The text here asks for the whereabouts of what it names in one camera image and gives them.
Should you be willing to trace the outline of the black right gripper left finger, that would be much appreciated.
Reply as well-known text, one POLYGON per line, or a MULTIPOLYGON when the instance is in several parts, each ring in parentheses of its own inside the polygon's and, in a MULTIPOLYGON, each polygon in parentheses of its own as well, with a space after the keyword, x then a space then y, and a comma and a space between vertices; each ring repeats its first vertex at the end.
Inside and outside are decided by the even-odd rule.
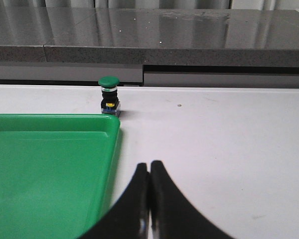
POLYGON ((149 230, 149 176, 147 165, 139 163, 120 198, 80 238, 146 239, 149 230))

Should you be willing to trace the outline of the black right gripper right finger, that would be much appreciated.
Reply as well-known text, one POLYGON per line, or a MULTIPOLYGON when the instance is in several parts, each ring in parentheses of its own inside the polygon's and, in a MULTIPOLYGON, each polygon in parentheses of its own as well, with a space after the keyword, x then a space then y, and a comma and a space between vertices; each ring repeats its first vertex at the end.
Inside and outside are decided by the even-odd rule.
POLYGON ((149 198, 155 239, 231 238, 187 200, 158 160, 150 165, 149 198))

